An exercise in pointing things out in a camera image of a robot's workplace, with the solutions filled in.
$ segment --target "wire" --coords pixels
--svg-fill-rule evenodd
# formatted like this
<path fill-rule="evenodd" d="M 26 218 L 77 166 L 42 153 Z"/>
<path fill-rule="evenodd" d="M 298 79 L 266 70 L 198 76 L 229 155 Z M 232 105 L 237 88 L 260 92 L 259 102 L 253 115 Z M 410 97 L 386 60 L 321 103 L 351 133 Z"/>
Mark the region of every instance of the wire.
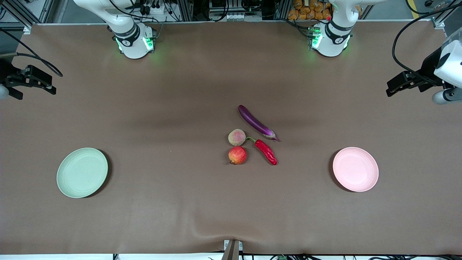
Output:
<path fill-rule="evenodd" d="M 164 27 L 165 22 L 163 22 L 162 25 L 160 26 L 159 33 L 157 34 L 156 39 L 160 37 L 160 33 L 162 32 L 162 28 Z"/>
<path fill-rule="evenodd" d="M 0 20 L 2 20 L 6 15 L 6 9 L 3 9 L 3 7 L 0 7 L 0 15 L 1 15 Z"/>
<path fill-rule="evenodd" d="M 310 36 L 308 36 L 306 33 L 304 33 L 304 32 L 302 31 L 302 29 L 297 25 L 297 23 L 295 22 L 295 20 L 293 21 L 293 23 L 295 24 L 295 27 L 297 28 L 298 32 L 300 32 L 301 35 L 303 35 L 303 36 L 305 36 L 305 37 L 307 37 L 307 38 L 314 38 L 314 37 L 310 37 Z"/>
<path fill-rule="evenodd" d="M 300 29 L 308 29 L 308 27 L 305 27 L 305 26 L 300 26 L 300 25 L 297 25 L 295 22 L 291 22 L 285 18 L 277 18 L 276 20 L 281 20 L 281 21 L 285 21 L 286 23 L 290 24 L 291 26 L 294 26 L 294 27 L 298 27 Z"/>
<path fill-rule="evenodd" d="M 248 12 L 257 12 L 257 11 L 260 11 L 260 10 L 261 10 L 261 6 L 262 6 L 262 4 L 263 4 L 263 2 L 262 2 L 258 7 L 256 7 L 255 9 L 252 10 L 251 7 L 250 7 L 250 3 L 249 3 L 249 6 L 246 7 L 246 6 L 244 5 L 244 2 L 245 2 L 245 1 L 241 1 L 241 7 L 242 7 L 244 10 L 248 11 Z"/>
<path fill-rule="evenodd" d="M 311 19 L 311 20 L 318 21 L 318 22 L 320 22 L 320 23 L 322 23 L 322 24 L 325 24 L 325 25 L 329 24 L 329 22 L 324 22 L 324 21 L 321 21 L 321 20 L 318 20 L 318 19 Z"/>
<path fill-rule="evenodd" d="M 126 15 L 129 15 L 131 17 L 136 17 L 136 18 L 139 18 L 139 19 L 145 19 L 146 17 L 142 17 L 142 16 L 139 16 L 139 15 L 134 15 L 134 14 L 130 14 L 130 13 L 127 13 L 125 11 L 122 11 L 120 8 L 118 8 L 114 2 L 112 0 L 109 0 L 109 2 L 111 2 L 111 4 L 117 9 L 119 10 L 121 13 L 123 14 L 126 14 Z M 152 22 L 156 21 L 157 23 L 159 23 L 159 20 L 155 19 L 154 17 L 149 17 L 149 19 L 152 19 Z"/>
<path fill-rule="evenodd" d="M 410 73 L 412 73 L 412 74 L 418 76 L 419 78 L 423 79 L 425 82 L 430 83 L 430 84 L 432 84 L 432 85 L 436 85 L 436 86 L 440 85 L 441 83 L 437 83 L 437 82 L 435 82 L 434 80 L 431 80 L 431 79 L 429 79 L 429 78 L 426 78 L 426 77 L 420 75 L 419 73 L 413 71 L 411 68 L 407 67 L 407 66 L 404 65 L 403 63 L 401 63 L 401 62 L 396 58 L 396 54 L 395 54 L 396 43 L 398 42 L 398 39 L 399 39 L 399 37 L 401 36 L 401 34 L 402 34 L 409 26 L 411 26 L 411 25 L 414 24 L 415 22 L 417 22 L 417 21 L 419 21 L 419 20 L 421 20 L 421 19 L 423 19 L 423 18 L 432 16 L 432 15 L 434 15 L 434 14 L 440 13 L 440 12 L 445 12 L 445 11 L 447 11 L 447 10 L 452 10 L 452 9 L 458 8 L 458 7 L 460 7 L 460 6 L 462 6 L 462 3 L 459 3 L 459 4 L 454 5 L 454 6 L 451 6 L 451 7 L 443 8 L 443 9 L 440 9 L 440 10 L 438 10 L 438 11 L 430 12 L 430 13 L 428 13 L 428 14 L 422 15 L 422 16 L 420 16 L 420 17 L 418 17 L 418 18 L 412 20 L 412 21 L 409 22 L 407 25 L 405 25 L 405 26 L 401 29 L 401 31 L 398 32 L 398 34 L 397 34 L 396 37 L 395 37 L 395 40 L 393 41 L 393 47 L 392 47 L 392 49 L 391 49 L 391 54 L 392 54 L 392 56 L 393 56 L 393 60 L 394 60 L 398 65 L 400 65 L 402 68 L 404 68 L 405 70 L 409 71 Z"/>
<path fill-rule="evenodd" d="M 24 46 L 27 50 L 29 50 L 33 55 L 31 54 L 26 54 L 26 53 L 17 53 L 16 55 L 18 56 L 26 56 L 26 57 L 30 57 L 30 58 L 33 58 L 33 59 L 36 59 L 36 60 L 39 60 L 41 61 L 43 64 L 45 64 L 45 66 L 47 66 L 51 71 L 53 71 L 53 73 L 55 73 L 56 75 L 62 77 L 62 73 L 61 71 L 59 71 L 59 69 L 51 64 L 49 61 L 47 60 L 44 60 L 42 59 L 36 52 L 34 52 L 34 50 L 32 50 L 31 48 L 29 48 L 29 46 L 27 46 L 25 43 L 23 43 L 21 40 L 19 40 L 18 38 L 16 38 L 13 34 L 7 32 L 6 30 L 4 30 L 3 28 L 0 27 L 0 31 L 4 32 L 6 35 L 8 35 L 9 37 L 13 38 L 13 40 L 17 41 L 18 43 L 20 43 L 22 46 Z"/>
<path fill-rule="evenodd" d="M 202 11 L 202 15 L 204 16 L 205 20 L 210 21 L 210 17 L 206 14 L 205 8 L 204 8 L 206 2 L 207 0 L 202 0 L 201 11 Z"/>
<path fill-rule="evenodd" d="M 167 12 L 169 13 L 169 15 L 170 15 L 175 21 L 180 22 L 180 19 L 176 16 L 176 13 L 175 13 L 175 11 L 174 11 L 174 9 L 173 9 L 173 7 L 172 7 L 172 3 L 170 2 L 170 0 L 168 0 L 167 2 L 169 3 L 170 10 L 171 10 L 171 12 L 173 13 L 173 15 L 174 15 L 175 17 L 173 17 L 173 15 L 172 15 L 168 10 L 167 10 Z"/>
<path fill-rule="evenodd" d="M 412 8 L 412 6 L 409 4 L 409 0 L 405 0 L 406 1 L 406 5 L 407 7 L 414 13 L 416 14 L 428 14 L 428 13 L 431 13 L 431 12 L 419 12 L 417 10 L 414 10 L 414 8 Z"/>
<path fill-rule="evenodd" d="M 302 30 L 308 30 L 308 27 L 305 27 L 305 26 L 300 26 L 298 25 L 295 20 L 293 21 L 293 23 L 291 23 L 289 20 L 287 19 L 284 19 L 284 18 L 278 18 L 277 20 L 282 20 L 282 21 L 285 21 L 286 23 L 290 24 L 291 26 L 297 28 L 298 32 L 300 32 L 301 35 L 307 37 L 307 38 L 314 38 L 313 36 L 309 36 L 307 35 L 306 33 L 304 33 Z"/>
<path fill-rule="evenodd" d="M 205 11 L 204 7 L 207 7 L 205 5 L 206 3 L 207 3 L 207 0 L 202 1 L 202 6 L 201 6 L 202 15 L 205 17 L 207 21 L 212 21 Z M 214 22 L 219 22 L 223 20 L 227 16 L 229 9 L 230 9 L 230 5 L 229 5 L 228 0 L 223 0 L 223 14 L 221 15 L 220 19 L 215 20 Z"/>
<path fill-rule="evenodd" d="M 227 16 L 229 9 L 230 3 L 228 2 L 228 0 L 223 0 L 223 14 L 221 15 L 220 19 L 216 20 L 215 22 L 223 20 Z"/>

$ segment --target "red chili pepper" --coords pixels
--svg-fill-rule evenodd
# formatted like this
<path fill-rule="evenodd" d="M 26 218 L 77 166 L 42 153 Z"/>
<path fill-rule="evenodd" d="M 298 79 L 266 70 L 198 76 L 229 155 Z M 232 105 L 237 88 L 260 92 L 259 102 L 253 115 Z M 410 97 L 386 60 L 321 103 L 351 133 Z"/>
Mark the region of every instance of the red chili pepper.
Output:
<path fill-rule="evenodd" d="M 278 164 L 278 160 L 274 156 L 274 152 L 271 150 L 271 148 L 266 145 L 262 140 L 258 139 L 255 140 L 252 137 L 247 137 L 247 139 L 254 141 L 255 147 L 260 149 L 260 151 L 265 155 L 266 159 L 272 164 L 276 165 Z"/>

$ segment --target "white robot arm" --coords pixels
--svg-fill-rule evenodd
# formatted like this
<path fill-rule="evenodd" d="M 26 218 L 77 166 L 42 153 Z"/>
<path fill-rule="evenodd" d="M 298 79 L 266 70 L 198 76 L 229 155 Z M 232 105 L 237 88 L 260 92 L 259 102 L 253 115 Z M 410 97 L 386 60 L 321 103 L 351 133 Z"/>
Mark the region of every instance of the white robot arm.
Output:
<path fill-rule="evenodd" d="M 462 28 L 453 33 L 441 46 L 441 55 L 434 72 L 447 89 L 433 95 L 436 104 L 462 101 Z"/>
<path fill-rule="evenodd" d="M 444 90 L 436 92 L 432 97 L 435 104 L 462 101 L 462 28 L 425 58 L 416 73 L 418 75 L 403 71 L 388 81 L 387 95 L 391 97 L 399 91 L 414 87 L 424 92 L 434 86 L 443 86 Z"/>
<path fill-rule="evenodd" d="M 312 48 L 327 57 L 339 55 L 347 47 L 350 32 L 359 18 L 356 5 L 374 5 L 386 0 L 329 0 L 334 7 L 328 23 L 318 23 L 319 32 Z"/>
<path fill-rule="evenodd" d="M 147 53 L 154 51 L 155 30 L 143 23 L 136 23 L 132 17 L 116 9 L 127 8 L 134 5 L 132 0 L 74 0 L 84 9 L 87 9 L 101 19 L 111 28 L 119 49 L 130 59 L 139 59 Z"/>

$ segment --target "eggplant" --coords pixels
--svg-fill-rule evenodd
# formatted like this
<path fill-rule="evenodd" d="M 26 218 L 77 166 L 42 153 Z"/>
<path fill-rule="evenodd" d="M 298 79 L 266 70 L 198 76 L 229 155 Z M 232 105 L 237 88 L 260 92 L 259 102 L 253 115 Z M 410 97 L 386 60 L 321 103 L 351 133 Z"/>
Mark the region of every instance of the eggplant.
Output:
<path fill-rule="evenodd" d="M 264 124 L 260 123 L 260 121 L 258 121 L 254 116 L 252 116 L 252 114 L 245 106 L 239 105 L 237 109 L 239 110 L 239 114 L 241 114 L 241 117 L 248 124 L 250 124 L 251 127 L 255 128 L 255 130 L 259 131 L 265 137 L 279 142 L 279 139 L 276 137 L 276 134 L 271 129 L 266 127 Z"/>

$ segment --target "red apple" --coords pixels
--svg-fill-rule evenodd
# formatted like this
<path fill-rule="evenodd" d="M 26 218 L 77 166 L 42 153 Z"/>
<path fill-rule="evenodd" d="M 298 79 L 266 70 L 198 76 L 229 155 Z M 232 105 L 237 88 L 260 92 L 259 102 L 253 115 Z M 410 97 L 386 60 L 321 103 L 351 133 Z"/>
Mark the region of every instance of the red apple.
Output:
<path fill-rule="evenodd" d="M 243 164 L 247 159 L 247 152 L 242 146 L 236 146 L 231 148 L 228 157 L 231 164 Z"/>

